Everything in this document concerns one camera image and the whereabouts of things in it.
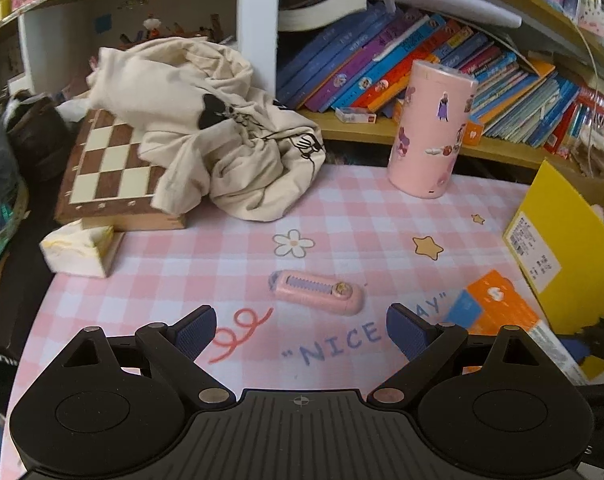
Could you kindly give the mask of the orange white carton box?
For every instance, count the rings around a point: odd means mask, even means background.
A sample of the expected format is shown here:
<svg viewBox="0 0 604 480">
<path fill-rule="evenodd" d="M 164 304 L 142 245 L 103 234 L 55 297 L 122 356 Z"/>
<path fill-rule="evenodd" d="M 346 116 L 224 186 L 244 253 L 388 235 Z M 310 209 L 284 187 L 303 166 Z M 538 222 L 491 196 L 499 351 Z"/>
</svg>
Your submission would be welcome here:
<svg viewBox="0 0 604 480">
<path fill-rule="evenodd" d="M 495 336 L 502 326 L 520 326 L 574 385 L 588 384 L 586 375 L 560 339 L 512 283 L 495 270 L 466 286 L 444 321 L 465 328 L 471 335 L 484 336 Z"/>
</svg>

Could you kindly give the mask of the pink utility knife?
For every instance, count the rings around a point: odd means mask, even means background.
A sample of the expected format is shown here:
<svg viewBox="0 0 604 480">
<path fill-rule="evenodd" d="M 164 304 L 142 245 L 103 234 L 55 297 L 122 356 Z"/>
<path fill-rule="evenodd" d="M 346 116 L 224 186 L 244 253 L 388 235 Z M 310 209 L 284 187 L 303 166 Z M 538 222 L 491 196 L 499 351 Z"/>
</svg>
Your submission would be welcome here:
<svg viewBox="0 0 604 480">
<path fill-rule="evenodd" d="M 268 286 L 278 300 L 331 314 L 355 315 L 365 303 L 358 285 L 302 271 L 275 271 L 268 278 Z"/>
</svg>

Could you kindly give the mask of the yellow cardboard box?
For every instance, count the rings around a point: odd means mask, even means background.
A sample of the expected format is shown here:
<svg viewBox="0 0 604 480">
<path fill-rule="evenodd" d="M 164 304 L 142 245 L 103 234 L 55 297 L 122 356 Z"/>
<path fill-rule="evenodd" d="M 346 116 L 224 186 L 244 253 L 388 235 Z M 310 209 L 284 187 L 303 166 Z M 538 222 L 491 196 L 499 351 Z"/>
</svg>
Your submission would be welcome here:
<svg viewBox="0 0 604 480">
<path fill-rule="evenodd" d="M 604 315 L 604 180 L 546 160 L 503 240 L 557 335 Z"/>
</svg>

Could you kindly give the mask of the small white paper box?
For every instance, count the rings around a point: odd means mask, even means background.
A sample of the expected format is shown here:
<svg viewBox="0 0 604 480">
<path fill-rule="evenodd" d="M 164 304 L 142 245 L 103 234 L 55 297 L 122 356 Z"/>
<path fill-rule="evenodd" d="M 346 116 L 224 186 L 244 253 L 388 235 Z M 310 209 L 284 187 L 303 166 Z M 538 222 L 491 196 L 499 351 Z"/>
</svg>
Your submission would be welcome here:
<svg viewBox="0 0 604 480">
<path fill-rule="evenodd" d="M 84 226 L 76 220 L 40 241 L 40 250 L 55 274 L 108 278 L 124 237 L 113 226 Z"/>
</svg>

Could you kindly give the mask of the pink checkered table mat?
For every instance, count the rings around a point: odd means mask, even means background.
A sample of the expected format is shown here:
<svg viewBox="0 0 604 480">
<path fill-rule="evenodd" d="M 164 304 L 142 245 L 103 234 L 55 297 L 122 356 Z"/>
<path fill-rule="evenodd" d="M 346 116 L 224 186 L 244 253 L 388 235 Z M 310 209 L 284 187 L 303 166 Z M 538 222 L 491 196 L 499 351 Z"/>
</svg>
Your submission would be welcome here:
<svg viewBox="0 0 604 480">
<path fill-rule="evenodd" d="M 127 236 L 37 315 L 25 477 L 604 479 L 604 385 L 568 378 L 503 243 L 526 192 L 330 166 L 280 220 Z"/>
</svg>

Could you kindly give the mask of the wooden chessboard box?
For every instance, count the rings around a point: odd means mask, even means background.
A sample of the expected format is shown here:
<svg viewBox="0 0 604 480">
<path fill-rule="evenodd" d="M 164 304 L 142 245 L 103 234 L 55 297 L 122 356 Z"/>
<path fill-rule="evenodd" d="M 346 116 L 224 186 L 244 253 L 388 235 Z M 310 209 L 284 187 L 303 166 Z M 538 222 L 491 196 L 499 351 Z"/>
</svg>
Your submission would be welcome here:
<svg viewBox="0 0 604 480">
<path fill-rule="evenodd" d="M 142 133 L 108 110 L 89 110 L 64 171 L 55 219 L 116 231 L 167 231 L 186 226 L 151 206 L 164 169 L 138 157 Z"/>
</svg>

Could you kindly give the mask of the small orange box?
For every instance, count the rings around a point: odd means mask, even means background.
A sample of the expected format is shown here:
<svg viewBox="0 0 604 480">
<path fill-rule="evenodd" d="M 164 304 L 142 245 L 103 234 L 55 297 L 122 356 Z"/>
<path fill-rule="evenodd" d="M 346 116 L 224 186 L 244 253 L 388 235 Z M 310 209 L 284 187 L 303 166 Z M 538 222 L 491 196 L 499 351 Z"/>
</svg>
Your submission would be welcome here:
<svg viewBox="0 0 604 480">
<path fill-rule="evenodd" d="M 480 144 L 484 132 L 484 126 L 479 122 L 469 122 L 466 124 L 466 130 L 464 130 L 462 144 L 464 146 L 477 146 Z"/>
</svg>

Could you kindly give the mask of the beige crumpled cloth bag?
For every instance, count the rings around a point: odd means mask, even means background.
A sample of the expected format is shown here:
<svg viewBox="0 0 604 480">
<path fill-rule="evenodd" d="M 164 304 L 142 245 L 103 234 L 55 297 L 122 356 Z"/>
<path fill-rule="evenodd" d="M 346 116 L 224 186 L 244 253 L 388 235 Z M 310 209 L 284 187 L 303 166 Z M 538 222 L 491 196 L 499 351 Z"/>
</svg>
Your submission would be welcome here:
<svg viewBox="0 0 604 480">
<path fill-rule="evenodd" d="M 268 222 L 311 187 L 326 151 L 315 122 L 252 77 L 232 48 L 161 38 L 100 49 L 88 99 L 141 133 L 139 158 L 163 168 L 154 208 L 180 216 L 209 197 L 229 216 Z"/>
</svg>

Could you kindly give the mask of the pink sticker cylinder container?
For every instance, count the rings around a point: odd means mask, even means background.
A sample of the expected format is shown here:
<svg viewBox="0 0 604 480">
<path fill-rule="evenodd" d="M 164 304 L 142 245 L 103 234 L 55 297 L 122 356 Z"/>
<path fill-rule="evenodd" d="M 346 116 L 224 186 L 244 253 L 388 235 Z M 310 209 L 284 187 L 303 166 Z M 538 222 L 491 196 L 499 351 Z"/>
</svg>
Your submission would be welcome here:
<svg viewBox="0 0 604 480">
<path fill-rule="evenodd" d="M 387 177 L 402 192 L 437 198 L 446 192 L 476 93 L 475 78 L 413 62 Z"/>
</svg>

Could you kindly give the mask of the small white card box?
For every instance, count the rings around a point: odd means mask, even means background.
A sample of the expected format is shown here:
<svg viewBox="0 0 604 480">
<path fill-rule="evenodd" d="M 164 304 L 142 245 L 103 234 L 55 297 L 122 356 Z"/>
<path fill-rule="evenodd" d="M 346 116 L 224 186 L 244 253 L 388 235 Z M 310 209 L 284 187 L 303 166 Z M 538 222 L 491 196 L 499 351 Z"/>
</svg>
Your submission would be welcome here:
<svg viewBox="0 0 604 480">
<path fill-rule="evenodd" d="M 370 112 L 366 107 L 338 107 L 335 117 L 343 124 L 375 124 L 377 114 Z"/>
</svg>

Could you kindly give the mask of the row of leaning books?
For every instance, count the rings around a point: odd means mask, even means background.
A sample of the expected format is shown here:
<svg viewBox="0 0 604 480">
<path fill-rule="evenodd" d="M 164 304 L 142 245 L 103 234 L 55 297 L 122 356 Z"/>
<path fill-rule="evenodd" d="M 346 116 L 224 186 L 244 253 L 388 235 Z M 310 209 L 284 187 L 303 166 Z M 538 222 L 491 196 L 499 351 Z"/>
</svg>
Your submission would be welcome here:
<svg viewBox="0 0 604 480">
<path fill-rule="evenodd" d="M 276 96 L 293 110 L 393 119 L 416 103 L 419 70 L 470 79 L 462 98 L 451 84 L 436 91 L 440 122 L 460 100 L 468 120 L 461 143 L 499 139 L 562 157 L 590 119 L 604 124 L 604 94 L 578 80 L 577 70 L 524 55 L 485 29 L 415 8 L 387 11 L 381 2 L 316 32 L 277 73 Z"/>
</svg>

